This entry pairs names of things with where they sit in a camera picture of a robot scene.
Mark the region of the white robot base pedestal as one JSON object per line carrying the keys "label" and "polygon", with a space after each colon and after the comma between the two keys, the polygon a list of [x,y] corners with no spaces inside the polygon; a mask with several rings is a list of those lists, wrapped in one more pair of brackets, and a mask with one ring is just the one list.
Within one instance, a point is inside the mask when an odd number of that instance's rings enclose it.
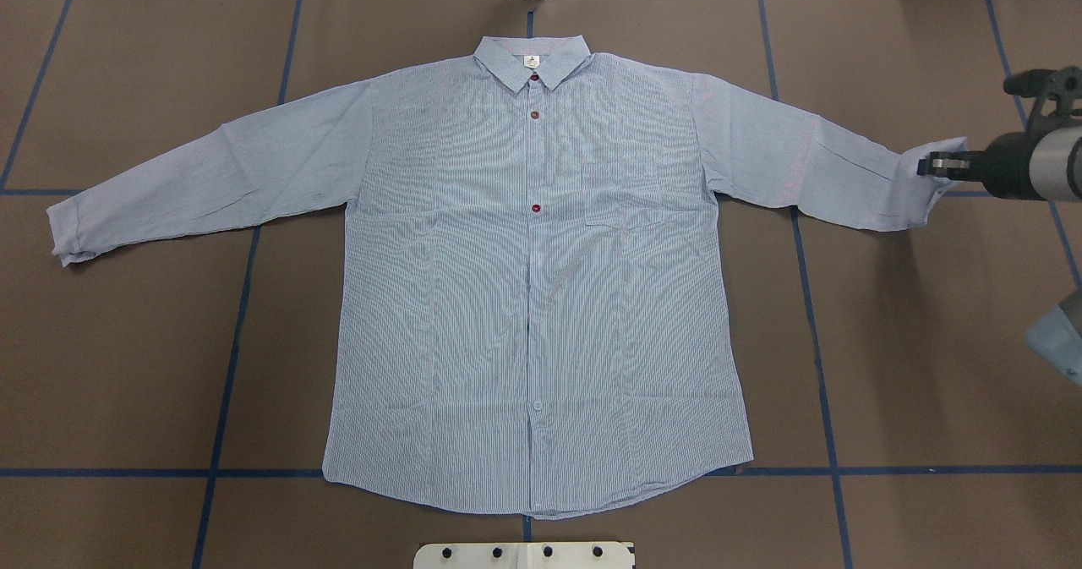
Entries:
{"label": "white robot base pedestal", "polygon": [[619,541],[433,543],[413,568],[637,568],[637,554]]}

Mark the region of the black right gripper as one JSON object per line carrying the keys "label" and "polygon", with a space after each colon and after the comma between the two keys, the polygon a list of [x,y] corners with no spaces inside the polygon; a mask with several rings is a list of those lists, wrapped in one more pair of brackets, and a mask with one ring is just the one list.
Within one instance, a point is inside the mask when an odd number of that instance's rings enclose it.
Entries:
{"label": "black right gripper", "polygon": [[984,150],[935,150],[918,161],[918,175],[947,178],[956,183],[985,183],[989,161]]}

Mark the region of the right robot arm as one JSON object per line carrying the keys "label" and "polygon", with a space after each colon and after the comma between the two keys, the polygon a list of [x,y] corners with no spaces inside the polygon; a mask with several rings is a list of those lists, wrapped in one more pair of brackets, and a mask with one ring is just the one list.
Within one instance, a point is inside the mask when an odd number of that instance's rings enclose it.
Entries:
{"label": "right robot arm", "polygon": [[[1003,81],[1010,96],[1032,100],[1024,131],[1002,134],[984,150],[935,150],[920,176],[980,183],[993,198],[1078,203],[1081,200],[1081,69],[1037,68]],[[1025,332],[1025,342],[1055,371],[1081,384],[1079,289]]]}

